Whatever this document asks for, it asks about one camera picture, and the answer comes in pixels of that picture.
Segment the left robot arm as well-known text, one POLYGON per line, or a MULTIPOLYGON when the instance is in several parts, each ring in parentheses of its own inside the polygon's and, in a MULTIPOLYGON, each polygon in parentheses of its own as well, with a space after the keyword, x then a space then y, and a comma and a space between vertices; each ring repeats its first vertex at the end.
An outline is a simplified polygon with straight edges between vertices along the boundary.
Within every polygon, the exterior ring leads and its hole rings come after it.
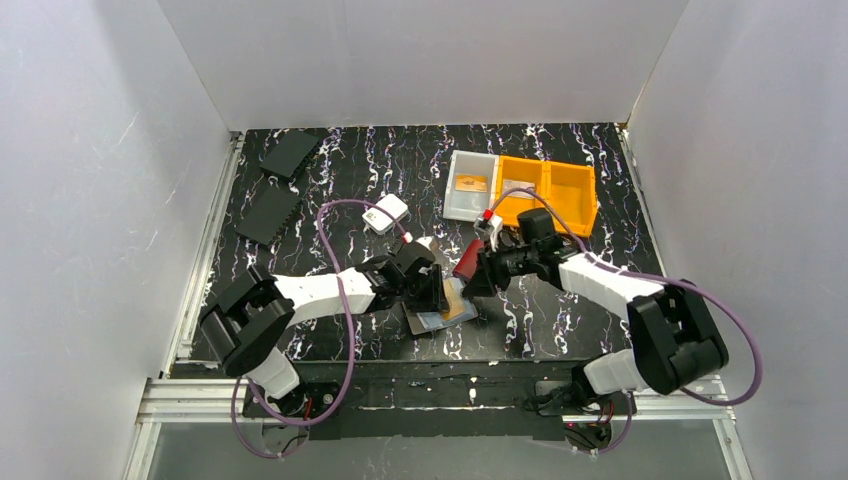
POLYGON ((441 267, 417 241, 338 274, 283 276, 253 266, 209 301, 198 324, 226 376, 245 377, 281 400, 300 385, 297 370, 278 347, 288 328, 396 304, 415 313, 449 309, 441 267))

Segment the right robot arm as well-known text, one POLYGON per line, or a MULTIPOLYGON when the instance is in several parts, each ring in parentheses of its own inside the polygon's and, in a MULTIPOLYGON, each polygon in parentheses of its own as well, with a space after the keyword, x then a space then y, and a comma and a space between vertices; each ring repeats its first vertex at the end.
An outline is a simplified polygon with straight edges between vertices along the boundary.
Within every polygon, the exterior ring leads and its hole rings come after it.
POLYGON ((619 391, 672 393, 727 365, 729 354, 704 299, 664 281, 614 272, 611 265, 567 247, 544 208, 518 216, 521 238, 509 246, 485 242, 461 294, 493 297, 515 277, 534 275, 574 293, 628 324, 631 346, 582 362, 563 387, 565 399, 588 404, 619 391))

